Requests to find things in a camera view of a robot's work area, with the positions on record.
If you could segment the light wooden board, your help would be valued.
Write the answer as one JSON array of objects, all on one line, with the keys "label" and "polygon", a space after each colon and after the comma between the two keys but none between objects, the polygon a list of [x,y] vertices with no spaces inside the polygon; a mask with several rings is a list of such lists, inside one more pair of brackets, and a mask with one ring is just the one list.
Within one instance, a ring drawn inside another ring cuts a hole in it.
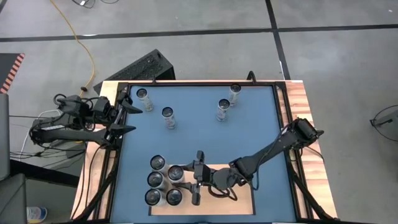
[{"label": "light wooden board", "polygon": [[[226,164],[216,164],[209,165],[208,167],[212,169],[222,169],[227,167]],[[208,193],[208,188],[203,186],[200,190],[201,201],[199,206],[192,204],[192,194],[183,188],[174,187],[170,182],[167,174],[164,175],[168,182],[168,189],[162,190],[165,194],[170,189],[179,189],[182,192],[183,198],[179,205],[171,206],[166,203],[163,206],[150,206],[150,214],[155,216],[161,215],[253,215],[253,203],[254,197],[252,195],[251,186],[245,184],[244,186],[235,185],[233,190],[235,191],[238,199],[237,201],[233,201],[229,198],[216,198],[211,196]],[[193,178],[193,172],[184,171],[183,182],[195,183],[195,179]]]}]

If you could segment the grey cabinet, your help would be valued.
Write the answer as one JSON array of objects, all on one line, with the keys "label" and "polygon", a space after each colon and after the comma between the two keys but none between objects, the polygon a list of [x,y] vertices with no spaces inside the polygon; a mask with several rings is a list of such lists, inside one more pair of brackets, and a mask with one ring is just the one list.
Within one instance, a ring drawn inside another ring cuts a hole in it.
[{"label": "grey cabinet", "polygon": [[0,93],[0,180],[10,173],[9,96]]}]

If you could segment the black mat with hazard stripes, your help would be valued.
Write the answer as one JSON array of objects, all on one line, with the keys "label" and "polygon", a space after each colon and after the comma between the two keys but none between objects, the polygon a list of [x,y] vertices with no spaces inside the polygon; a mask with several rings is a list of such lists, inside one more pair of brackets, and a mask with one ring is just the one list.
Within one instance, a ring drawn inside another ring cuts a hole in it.
[{"label": "black mat with hazard stripes", "polygon": [[9,91],[24,58],[24,53],[0,53],[0,94]]}]

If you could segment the white blue yellow bottle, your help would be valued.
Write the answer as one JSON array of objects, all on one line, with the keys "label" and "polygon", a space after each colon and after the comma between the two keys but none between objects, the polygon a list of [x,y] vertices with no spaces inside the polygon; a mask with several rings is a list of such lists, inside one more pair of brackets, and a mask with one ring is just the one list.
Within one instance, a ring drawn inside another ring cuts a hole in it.
[{"label": "white blue yellow bottle", "polygon": [[27,207],[27,223],[38,224],[42,223],[48,215],[45,207]]}]

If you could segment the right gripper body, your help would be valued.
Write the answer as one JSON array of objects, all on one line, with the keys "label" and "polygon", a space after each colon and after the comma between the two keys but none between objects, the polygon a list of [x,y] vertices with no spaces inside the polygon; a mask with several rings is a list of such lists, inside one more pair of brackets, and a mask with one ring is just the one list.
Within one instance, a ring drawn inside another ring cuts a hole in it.
[{"label": "right gripper body", "polygon": [[202,185],[208,187],[208,193],[213,196],[214,192],[211,190],[211,175],[212,170],[205,164],[205,154],[203,151],[197,151],[197,160],[193,161],[193,178],[196,183],[193,185],[192,204],[199,206],[200,204],[200,189]]}]

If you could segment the white Celsius Peach Vibe can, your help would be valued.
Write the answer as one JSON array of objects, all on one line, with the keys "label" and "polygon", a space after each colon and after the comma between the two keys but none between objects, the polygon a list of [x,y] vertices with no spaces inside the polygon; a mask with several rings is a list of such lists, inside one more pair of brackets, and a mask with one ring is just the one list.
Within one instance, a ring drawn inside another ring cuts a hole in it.
[{"label": "white Celsius Peach Vibe can", "polygon": [[218,102],[216,118],[218,121],[223,122],[226,119],[226,112],[230,107],[230,102],[227,99],[221,99]]}]

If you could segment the white Celsius beverage can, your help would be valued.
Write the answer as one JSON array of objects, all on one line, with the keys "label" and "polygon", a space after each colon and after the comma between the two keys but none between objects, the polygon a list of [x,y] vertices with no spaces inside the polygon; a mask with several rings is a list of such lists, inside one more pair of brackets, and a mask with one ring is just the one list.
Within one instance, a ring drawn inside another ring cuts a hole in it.
[{"label": "white Celsius beverage can", "polygon": [[145,194],[145,202],[148,206],[163,206],[167,203],[166,194],[159,189],[149,189]]}]

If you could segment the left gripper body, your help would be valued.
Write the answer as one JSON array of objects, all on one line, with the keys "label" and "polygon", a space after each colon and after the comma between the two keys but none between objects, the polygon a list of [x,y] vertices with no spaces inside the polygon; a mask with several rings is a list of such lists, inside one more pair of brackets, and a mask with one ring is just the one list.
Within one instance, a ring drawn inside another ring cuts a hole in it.
[{"label": "left gripper body", "polygon": [[123,108],[124,99],[129,99],[126,92],[122,92],[116,97],[116,106],[111,105],[110,101],[105,96],[99,97],[94,104],[93,121],[95,124],[100,124],[105,128],[106,140],[114,138],[110,135],[110,126],[112,124],[119,124],[125,111]]}]

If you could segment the clear tube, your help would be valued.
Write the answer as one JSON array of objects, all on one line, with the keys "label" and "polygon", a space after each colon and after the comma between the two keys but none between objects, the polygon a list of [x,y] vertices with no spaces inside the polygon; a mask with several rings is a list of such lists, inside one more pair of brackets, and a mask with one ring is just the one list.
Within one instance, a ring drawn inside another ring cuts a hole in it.
[{"label": "clear tube", "polygon": [[234,83],[229,88],[229,103],[230,106],[234,106],[239,99],[239,94],[241,92],[241,85]]},{"label": "clear tube", "polygon": [[147,183],[153,189],[167,190],[168,182],[160,172],[153,171],[147,176]]},{"label": "clear tube", "polygon": [[176,128],[177,122],[174,117],[174,111],[171,107],[165,107],[162,109],[162,117],[166,123],[166,127],[169,129]]},{"label": "clear tube", "polygon": [[155,155],[150,159],[150,167],[153,171],[160,172],[163,175],[166,175],[169,169],[169,165],[161,155]]},{"label": "clear tube", "polygon": [[170,166],[167,172],[167,176],[171,183],[181,183],[185,180],[184,178],[184,170],[181,166],[173,165]]}]

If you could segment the blue table mat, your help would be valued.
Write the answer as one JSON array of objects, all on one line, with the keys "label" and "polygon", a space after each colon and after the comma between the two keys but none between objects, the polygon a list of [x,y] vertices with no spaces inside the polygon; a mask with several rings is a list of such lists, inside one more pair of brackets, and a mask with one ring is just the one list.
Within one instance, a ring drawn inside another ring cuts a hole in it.
[{"label": "blue table mat", "polygon": [[[259,190],[253,193],[254,215],[149,214],[144,201],[148,191],[150,159],[161,155],[169,164],[188,164],[205,154],[205,163],[227,164],[250,156],[270,144],[278,135],[274,91],[270,86],[245,86],[225,121],[216,118],[218,102],[229,95],[228,86],[150,86],[154,109],[132,114],[127,124],[136,129],[123,139],[118,181],[111,215],[113,223],[263,223],[295,220],[292,193],[283,154],[263,164]],[[169,129],[162,109],[171,107],[177,122]]]}]

